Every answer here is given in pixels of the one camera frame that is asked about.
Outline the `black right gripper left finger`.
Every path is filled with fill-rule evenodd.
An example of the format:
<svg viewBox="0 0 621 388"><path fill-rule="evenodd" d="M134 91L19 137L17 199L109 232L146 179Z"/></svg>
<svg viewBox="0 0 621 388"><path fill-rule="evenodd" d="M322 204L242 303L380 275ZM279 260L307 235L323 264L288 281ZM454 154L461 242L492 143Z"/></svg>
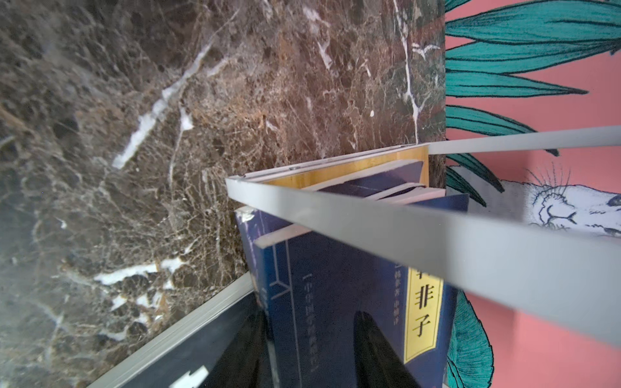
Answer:
<svg viewBox="0 0 621 388"><path fill-rule="evenodd" d="M266 318L258 310L246 319L201 387L254 388L270 382Z"/></svg>

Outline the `blue book yellow label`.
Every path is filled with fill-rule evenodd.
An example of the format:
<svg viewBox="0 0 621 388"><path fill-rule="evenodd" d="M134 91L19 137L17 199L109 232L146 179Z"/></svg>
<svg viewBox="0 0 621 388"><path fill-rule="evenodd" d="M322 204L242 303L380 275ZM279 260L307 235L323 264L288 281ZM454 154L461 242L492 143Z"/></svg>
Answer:
<svg viewBox="0 0 621 388"><path fill-rule="evenodd" d="M248 206L234 216L275 386L356 386L354 322L366 317L421 386L443 384L456 288Z"/></svg>

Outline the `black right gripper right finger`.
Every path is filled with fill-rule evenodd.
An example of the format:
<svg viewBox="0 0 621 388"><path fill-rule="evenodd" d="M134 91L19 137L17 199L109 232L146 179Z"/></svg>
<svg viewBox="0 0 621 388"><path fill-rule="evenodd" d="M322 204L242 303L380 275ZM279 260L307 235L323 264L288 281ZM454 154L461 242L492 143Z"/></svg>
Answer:
<svg viewBox="0 0 621 388"><path fill-rule="evenodd" d="M354 360L357 387L421 388L373 317L364 311L354 315Z"/></svg>

